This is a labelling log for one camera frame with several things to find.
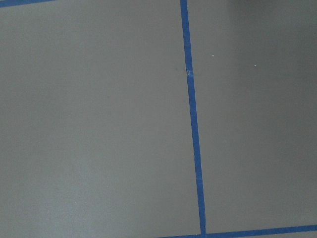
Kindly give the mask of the vertical blue tape strip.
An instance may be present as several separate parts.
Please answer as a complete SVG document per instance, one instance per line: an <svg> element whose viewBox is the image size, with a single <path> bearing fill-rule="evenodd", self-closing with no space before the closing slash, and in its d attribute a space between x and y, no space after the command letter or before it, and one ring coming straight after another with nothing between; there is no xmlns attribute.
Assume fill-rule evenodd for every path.
<svg viewBox="0 0 317 238"><path fill-rule="evenodd" d="M207 235L205 198L204 198L203 174L202 174L201 154L200 154L200 141L199 141L199 129L198 129L198 119L197 119L194 71L193 71L193 64L192 64L188 4L186 0L180 1L180 9L181 9L181 20L182 20L183 42L184 42L185 69L187 73L187 87L188 87L189 108L190 108L191 132L192 132L192 142L193 142L193 151L194 151L194 165L195 165L195 177L196 177L196 188L197 188L197 199L198 199L200 237L205 238Z"/></svg>

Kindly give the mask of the blue tape strip top corner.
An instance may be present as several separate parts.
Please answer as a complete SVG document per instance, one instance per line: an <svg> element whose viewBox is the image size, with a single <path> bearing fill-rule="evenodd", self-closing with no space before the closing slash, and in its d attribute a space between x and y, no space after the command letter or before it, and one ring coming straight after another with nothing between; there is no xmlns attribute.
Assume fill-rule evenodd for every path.
<svg viewBox="0 0 317 238"><path fill-rule="evenodd" d="M53 0L1 0L0 7L10 7L10 6L17 6L17 5L48 2L48 1L53 1Z"/></svg>

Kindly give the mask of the horizontal blue tape strip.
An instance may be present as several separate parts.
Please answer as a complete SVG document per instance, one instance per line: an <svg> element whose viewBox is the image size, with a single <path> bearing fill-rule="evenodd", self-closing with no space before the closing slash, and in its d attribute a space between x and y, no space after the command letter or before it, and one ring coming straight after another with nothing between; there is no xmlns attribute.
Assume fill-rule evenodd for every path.
<svg viewBox="0 0 317 238"><path fill-rule="evenodd" d="M314 232L316 230L317 230L316 225L307 225L307 226L293 226L293 227L258 229L258 230L248 230L248 231L211 233L211 234L205 234L205 235L171 236L168 238L244 238L244 237L268 236L268 235L279 235L279 234L288 234L288 233Z"/></svg>

